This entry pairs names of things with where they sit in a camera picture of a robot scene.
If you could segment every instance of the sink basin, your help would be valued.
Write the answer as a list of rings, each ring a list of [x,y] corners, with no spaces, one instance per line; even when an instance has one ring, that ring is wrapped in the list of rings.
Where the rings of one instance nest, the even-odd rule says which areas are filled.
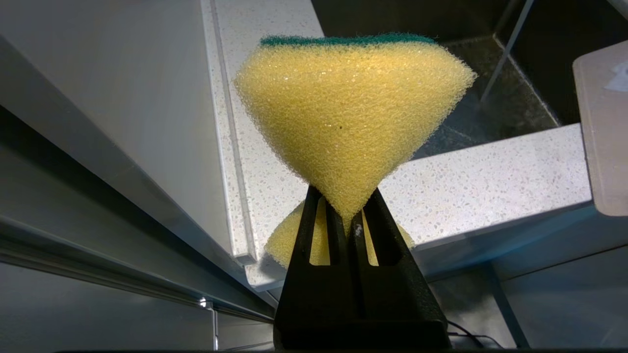
[[[580,122],[571,64],[628,40],[628,21],[602,0],[536,0],[529,12],[522,11],[524,0],[312,4],[325,36],[425,35],[478,73],[473,87],[413,159]],[[524,24],[498,67],[521,13]]]

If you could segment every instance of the white countertop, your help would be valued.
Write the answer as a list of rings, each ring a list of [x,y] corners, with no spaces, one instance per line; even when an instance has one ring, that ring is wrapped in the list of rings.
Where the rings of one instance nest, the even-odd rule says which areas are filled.
[[[232,80],[262,36],[323,33],[308,0],[202,5],[232,254],[249,284],[268,290],[285,270],[263,247],[307,185],[273,155]],[[591,200],[579,124],[410,161],[379,188],[419,247]]]

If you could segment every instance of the sponge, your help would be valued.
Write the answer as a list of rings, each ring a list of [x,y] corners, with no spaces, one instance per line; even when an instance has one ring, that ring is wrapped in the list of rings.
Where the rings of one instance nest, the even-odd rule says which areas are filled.
[[[273,151],[345,228],[452,111],[475,74],[433,40],[271,36],[235,87]]]
[[[285,220],[273,232],[268,239],[264,249],[270,254],[275,261],[285,268],[290,264],[292,250],[296,242],[296,234],[301,222],[301,214],[303,213],[303,204],[299,204]],[[366,252],[369,258],[369,264],[378,266],[375,248],[371,239],[371,232],[368,223],[362,214],[362,223],[364,225],[364,240],[366,242]],[[397,227],[401,236],[406,241],[409,248],[414,246],[414,242],[410,235],[398,224]],[[325,212],[325,199],[318,201],[316,221],[314,223],[314,233],[312,235],[312,246],[310,252],[310,263],[313,265],[329,265],[329,247],[327,239],[327,215]]]

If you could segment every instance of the yellow foam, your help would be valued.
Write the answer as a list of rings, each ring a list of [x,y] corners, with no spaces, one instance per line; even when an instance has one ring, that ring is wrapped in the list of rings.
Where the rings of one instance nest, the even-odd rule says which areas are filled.
[[[264,247],[275,261],[285,268],[290,264],[292,250],[295,246],[296,233],[301,222],[301,214],[303,213],[303,202],[297,206],[289,216],[274,230],[273,235],[268,239]],[[362,214],[362,223],[364,224],[364,238],[366,242],[366,251],[369,257],[369,264],[377,266],[377,256],[371,232],[366,222],[364,214]],[[414,242],[410,235],[398,224],[397,227],[406,241],[409,248],[414,246]],[[314,265],[329,265],[329,246],[327,241],[327,215],[325,212],[325,199],[318,201],[316,222],[314,223],[314,233],[312,235],[312,247],[310,253],[310,263]]]
[[[259,47],[235,86],[273,151],[348,224],[474,78],[431,43],[276,45]]]

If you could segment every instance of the cable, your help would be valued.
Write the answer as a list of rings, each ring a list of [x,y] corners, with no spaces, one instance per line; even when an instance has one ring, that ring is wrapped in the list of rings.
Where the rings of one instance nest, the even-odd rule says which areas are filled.
[[[459,334],[458,332],[447,332],[447,334],[449,336],[457,336],[457,337],[469,337],[469,338],[472,338],[472,337],[478,338],[479,337],[479,338],[483,338],[483,339],[489,339],[489,340],[493,341],[493,343],[495,343],[499,348],[505,349],[504,346],[500,345],[499,342],[496,339],[494,339],[493,337],[491,337],[491,336],[487,336],[487,335],[471,335],[471,336],[469,336],[467,334]]]
[[[482,343],[480,342],[480,340],[479,340],[479,339],[477,339],[477,338],[475,337],[475,335],[474,335],[474,334],[472,334],[471,332],[467,331],[467,329],[465,329],[464,327],[460,326],[459,324],[457,324],[457,323],[455,323],[455,322],[453,322],[453,321],[449,321],[449,320],[447,320],[447,322],[448,322],[451,326],[454,326],[454,327],[456,327],[457,329],[461,330],[462,332],[466,333],[466,334],[467,334],[467,336],[468,336],[468,337],[469,337],[469,338],[473,341],[473,343],[475,343],[475,345],[476,345],[478,348],[484,348],[484,344],[482,344]]]

